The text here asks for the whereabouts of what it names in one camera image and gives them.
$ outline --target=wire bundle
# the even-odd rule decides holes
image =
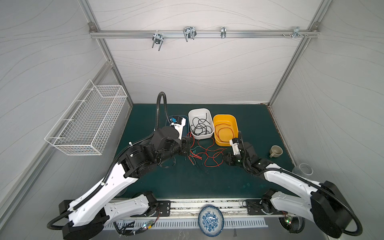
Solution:
[[[189,137],[193,137],[193,135],[192,135],[191,132],[188,133],[188,136],[189,136]],[[225,150],[225,148],[218,148],[218,149],[216,149],[216,150],[210,150],[209,148],[212,147],[213,145],[215,145],[215,139],[213,139],[212,137],[210,137],[210,139],[213,140],[213,144],[212,144],[211,146],[209,146],[208,148],[204,148],[203,146],[200,145],[199,142],[200,142],[201,139],[197,141],[197,144],[198,144],[197,147],[201,147],[202,149],[205,150],[205,152],[199,152],[199,153],[195,154],[194,152],[192,152],[193,149],[191,149],[191,151],[190,151],[190,155],[188,156],[188,158],[189,158],[189,160],[191,161],[191,163],[192,163],[193,165],[196,164],[196,160],[195,160],[195,158],[198,158],[198,159],[200,159],[200,160],[203,160],[203,157],[199,156],[199,154],[205,154],[205,155],[207,156],[207,158],[206,158],[205,161],[204,161],[204,165],[205,165],[206,167],[218,167],[218,166],[220,166],[220,165],[223,163],[223,159],[221,160],[221,163],[217,163],[217,161],[215,160],[215,158],[218,157],[220,154],[223,154],[223,155],[224,155],[223,151]],[[193,144],[192,144],[191,148],[192,148],[194,145],[195,145],[195,138],[193,138]],[[211,157],[211,156],[208,155],[208,152],[215,152],[215,153],[214,153],[213,156]],[[210,159],[210,158],[213,159],[213,161],[216,163],[216,165],[214,165],[214,166],[209,166],[209,165],[207,165],[207,160]]]
[[[300,224],[298,218],[293,217],[293,219],[297,218],[297,222],[292,221],[290,224],[288,224],[287,220],[289,219],[289,217],[292,217],[292,216],[289,216],[288,213],[285,213],[284,211],[281,211],[281,212],[284,214],[284,217],[283,218],[279,217],[279,222],[283,226],[283,228],[286,229],[289,233],[301,233],[304,230],[305,218],[302,218],[303,220]]]
[[[229,125],[229,124],[227,124],[227,123],[220,123],[220,124],[217,124],[217,125],[215,126],[215,133],[216,133],[217,138],[220,140],[220,142],[229,142],[229,141],[223,141],[223,140],[221,140],[221,139],[220,139],[220,135],[219,135],[219,133],[220,133],[220,131],[223,130],[223,129],[229,129],[229,130],[231,130],[231,132],[232,132],[232,137],[230,138],[230,140],[231,140],[231,139],[235,138],[235,134],[233,133],[232,128],[230,128],[230,127],[222,127],[222,128],[220,128],[218,131],[216,131],[216,130],[217,130],[217,126],[220,126],[220,125],[223,125],[223,124],[224,124],[224,125],[227,125],[227,126],[231,126],[231,125]]]
[[[150,226],[143,226],[139,229],[137,229],[136,231],[129,231],[128,233],[126,233],[126,228],[129,228],[129,227],[134,227],[135,225],[135,222],[131,222],[129,224],[127,224],[126,226],[122,227],[121,229],[118,228],[116,222],[113,222],[113,226],[115,227],[115,230],[116,232],[120,235],[120,236],[133,236],[133,235],[136,235],[136,234],[139,234],[139,233],[143,233],[145,232],[146,230],[150,229],[151,227],[153,227],[153,225],[155,225],[155,223],[157,222],[157,220],[159,219],[160,217],[160,209],[157,208],[156,209],[157,211],[159,211],[159,214],[157,215],[157,218],[155,220],[155,222],[153,222]]]
[[[191,124],[190,127],[191,127],[192,133],[195,136],[207,135],[207,134],[211,134],[212,133],[212,128],[210,126],[211,124],[209,123],[207,118],[208,118],[208,115],[207,115],[207,113],[205,113],[205,119],[204,118],[198,118],[198,117],[194,117],[192,119],[192,124]]]

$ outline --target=metal vent grille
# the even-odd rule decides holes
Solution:
[[[139,229],[149,219],[136,220],[135,227],[133,229]],[[133,220],[120,220],[117,221],[119,228],[126,226],[133,222]],[[268,227],[265,224],[263,217],[244,217],[244,218],[224,218],[224,228],[254,228],[254,227]],[[152,229],[191,229],[199,228],[196,218],[186,219],[159,219]],[[113,223],[104,227],[104,230],[114,230]]]

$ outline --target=yellow plastic bin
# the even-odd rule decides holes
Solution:
[[[216,144],[222,147],[230,147],[229,141],[238,137],[236,118],[229,114],[217,114],[214,116]]]

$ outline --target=white plastic bin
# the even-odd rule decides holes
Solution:
[[[211,112],[206,108],[198,108],[193,109],[189,111],[188,113],[189,118],[189,128],[192,132],[192,135],[195,139],[206,139],[212,137],[213,133],[215,132],[215,127],[213,125],[213,120],[211,116]],[[196,129],[195,125],[198,125],[198,123],[201,122],[202,124],[205,124],[206,126],[209,126],[212,129],[212,132],[209,134],[200,135],[199,133],[203,133],[205,130]]]

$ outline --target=aluminum frame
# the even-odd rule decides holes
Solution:
[[[96,18],[92,12],[92,9],[88,3],[87,0],[78,0],[79,4],[80,4],[80,7],[88,21],[88,23],[94,23],[94,26],[92,26],[93,28],[95,29],[100,29],[99,27],[99,24],[97,23],[96,21]],[[125,85],[122,77],[121,77],[121,73],[119,71],[119,69],[117,68],[116,66],[116,63],[115,63],[115,60],[113,59],[112,57],[112,54],[111,54],[111,51],[109,50],[108,48],[108,45],[107,45],[107,42],[105,41],[105,39],[97,39],[99,45],[100,45],[100,48],[101,50],[103,51],[104,53],[104,56],[107,58],[108,61],[111,61],[112,62],[112,72],[113,74],[115,75],[119,85],[121,85],[124,89],[124,91],[127,93],[127,101],[128,101],[128,104],[129,106],[132,108],[133,107],[133,101],[132,101],[132,98],[131,96],[129,95],[129,91],[127,89],[127,86]]]
[[[323,0],[311,23],[309,24],[308,28],[309,29],[317,29],[318,26],[319,26],[319,23],[321,22],[321,20],[323,19],[325,13],[327,12],[327,9],[329,7],[329,5],[331,4],[332,0]],[[272,96],[271,96],[271,99],[269,100],[268,102],[268,105],[269,107],[272,107],[272,105],[274,104],[274,102],[276,101],[277,99],[277,96],[279,95],[281,89],[283,88],[285,82],[288,80],[289,76],[291,75],[293,69],[295,68],[295,65],[297,64],[297,62],[299,61],[301,55],[303,54],[305,48],[307,48],[308,46],[308,43],[310,42],[310,38],[303,38],[299,45],[297,46],[296,50],[295,50],[295,53],[293,54],[292,56],[292,59],[291,61],[289,62],[287,68],[285,69],[283,75],[281,76],[281,79],[279,81],[279,83],[277,84],[276,88],[275,88],[275,91],[273,92]]]
[[[96,31],[89,33],[92,38],[151,38],[154,33],[161,34],[164,38],[185,38],[182,30],[138,30],[138,31]],[[221,30],[196,30],[195,38],[222,38]],[[317,38],[319,31],[300,30],[303,37]],[[291,38],[293,30],[226,30],[225,38]]]
[[[253,218],[253,217],[283,217],[284,215],[248,215],[247,209],[243,207],[243,201],[249,198],[205,198],[205,199],[157,199],[158,201],[170,201],[169,217],[161,217],[163,219],[185,219],[196,218],[201,209],[207,205],[213,205],[220,209],[223,216],[236,218]],[[114,198],[110,202],[119,202],[126,198]],[[137,219],[137,217],[125,217],[122,220]],[[151,219],[151,217],[140,217],[139,219]]]

